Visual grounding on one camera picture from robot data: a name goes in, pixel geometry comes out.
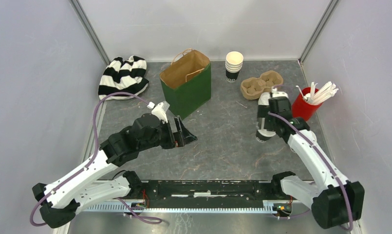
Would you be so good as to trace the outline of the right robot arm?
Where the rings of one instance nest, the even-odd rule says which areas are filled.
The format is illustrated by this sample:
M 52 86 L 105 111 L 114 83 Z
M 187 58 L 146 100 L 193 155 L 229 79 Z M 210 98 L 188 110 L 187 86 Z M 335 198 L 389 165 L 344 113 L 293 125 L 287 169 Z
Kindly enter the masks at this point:
M 270 191 L 273 197 L 287 195 L 309 208 L 317 224 L 328 229 L 335 226 L 346 231 L 362 215 L 365 189 L 359 181 L 350 181 L 327 157 L 313 131 L 301 117 L 293 117 L 285 92 L 274 89 L 258 99 L 256 137 L 265 142 L 279 136 L 306 166 L 314 183 L 301 180 L 293 172 L 273 176 Z

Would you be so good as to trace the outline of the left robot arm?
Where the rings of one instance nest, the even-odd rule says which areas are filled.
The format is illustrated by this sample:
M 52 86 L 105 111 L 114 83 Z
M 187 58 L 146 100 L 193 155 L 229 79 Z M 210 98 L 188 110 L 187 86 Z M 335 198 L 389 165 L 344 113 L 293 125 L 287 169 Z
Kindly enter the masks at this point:
M 131 126 L 110 135 L 92 156 L 62 178 L 50 184 L 36 184 L 32 188 L 37 200 L 34 210 L 40 212 L 43 224 L 58 228 L 94 204 L 125 196 L 138 198 L 142 185 L 133 172 L 101 185 L 90 185 L 136 159 L 141 151 L 153 147 L 173 149 L 197 141 L 198 138 L 186 129 L 179 116 L 174 118 L 174 122 L 176 132 L 172 131 L 170 123 L 156 115 L 143 114 Z

